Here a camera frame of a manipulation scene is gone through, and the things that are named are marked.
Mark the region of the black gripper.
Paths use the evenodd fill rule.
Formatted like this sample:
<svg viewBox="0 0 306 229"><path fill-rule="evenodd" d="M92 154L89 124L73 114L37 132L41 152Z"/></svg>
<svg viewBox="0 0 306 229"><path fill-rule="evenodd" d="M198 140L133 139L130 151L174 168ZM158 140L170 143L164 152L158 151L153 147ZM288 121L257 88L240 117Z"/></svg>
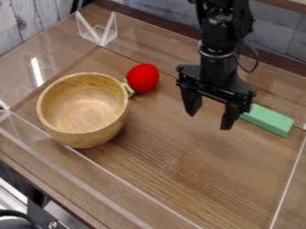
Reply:
<svg viewBox="0 0 306 229"><path fill-rule="evenodd" d="M225 105L220 129L229 130L240 113L248 113L255 88L239 77L236 55L200 57L200 65L180 64L176 67L176 86L180 88L184 109L193 116L201 107L201 98Z"/></svg>

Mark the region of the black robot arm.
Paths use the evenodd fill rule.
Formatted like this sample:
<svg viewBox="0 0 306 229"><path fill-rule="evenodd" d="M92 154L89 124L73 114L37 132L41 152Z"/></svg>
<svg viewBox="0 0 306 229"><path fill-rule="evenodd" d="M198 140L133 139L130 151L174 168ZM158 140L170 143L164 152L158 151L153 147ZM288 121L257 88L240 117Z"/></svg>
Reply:
<svg viewBox="0 0 306 229"><path fill-rule="evenodd" d="M200 64L176 67L176 86L184 109L194 115L201 99L224 104L220 128L229 130L240 114L251 110L255 88L239 77L239 46L253 31L255 17L248 0L188 0L194 5L201 32Z"/></svg>

